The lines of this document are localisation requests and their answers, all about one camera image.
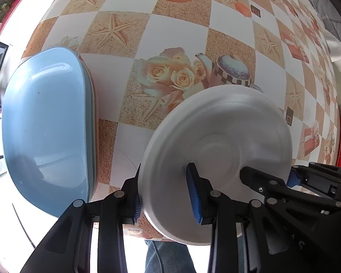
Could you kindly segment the white foam plate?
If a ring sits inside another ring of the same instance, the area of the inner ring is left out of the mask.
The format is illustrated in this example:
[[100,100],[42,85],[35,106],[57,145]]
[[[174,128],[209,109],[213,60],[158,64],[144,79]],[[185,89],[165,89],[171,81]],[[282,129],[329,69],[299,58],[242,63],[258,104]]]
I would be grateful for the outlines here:
[[293,146],[289,127],[275,103],[239,85],[208,88],[171,111],[152,135],[140,165],[143,211],[163,236],[208,245],[211,229],[197,223],[186,183],[186,167],[231,199],[261,199],[240,180],[245,166],[287,180]]

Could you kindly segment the blue plastic bowl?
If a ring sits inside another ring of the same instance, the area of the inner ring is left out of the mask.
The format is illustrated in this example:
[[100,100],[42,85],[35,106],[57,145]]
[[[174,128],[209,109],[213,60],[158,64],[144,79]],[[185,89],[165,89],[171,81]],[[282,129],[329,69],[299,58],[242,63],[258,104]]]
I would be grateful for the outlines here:
[[20,194],[52,216],[93,186],[92,92],[68,48],[42,51],[13,73],[2,102],[3,151]]

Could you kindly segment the patterned tablecloth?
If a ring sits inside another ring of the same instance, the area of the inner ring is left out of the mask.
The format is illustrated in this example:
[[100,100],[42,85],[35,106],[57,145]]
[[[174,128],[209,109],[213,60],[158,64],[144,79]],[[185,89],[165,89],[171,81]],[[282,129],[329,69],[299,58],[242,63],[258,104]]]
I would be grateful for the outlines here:
[[135,174],[168,113],[218,84],[274,101],[294,164],[337,161],[341,43],[309,0],[54,0],[23,57],[55,46],[84,61],[97,90],[97,198]]

